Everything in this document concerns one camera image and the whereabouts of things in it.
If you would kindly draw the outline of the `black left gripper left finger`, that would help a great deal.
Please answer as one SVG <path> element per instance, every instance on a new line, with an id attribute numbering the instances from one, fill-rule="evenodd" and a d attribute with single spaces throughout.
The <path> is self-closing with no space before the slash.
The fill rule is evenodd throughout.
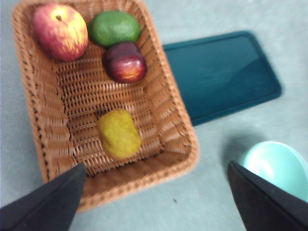
<path id="1" fill-rule="evenodd" d="M 0 209 L 2 231 L 67 231 L 79 206 L 86 167 L 78 164 Z"/>

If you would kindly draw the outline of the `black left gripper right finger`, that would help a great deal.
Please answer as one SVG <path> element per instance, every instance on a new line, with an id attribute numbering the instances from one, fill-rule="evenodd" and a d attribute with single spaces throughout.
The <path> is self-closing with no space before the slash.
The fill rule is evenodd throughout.
<path id="1" fill-rule="evenodd" d="M 230 161 L 228 181 L 247 231 L 306 231 L 308 203 Z"/>

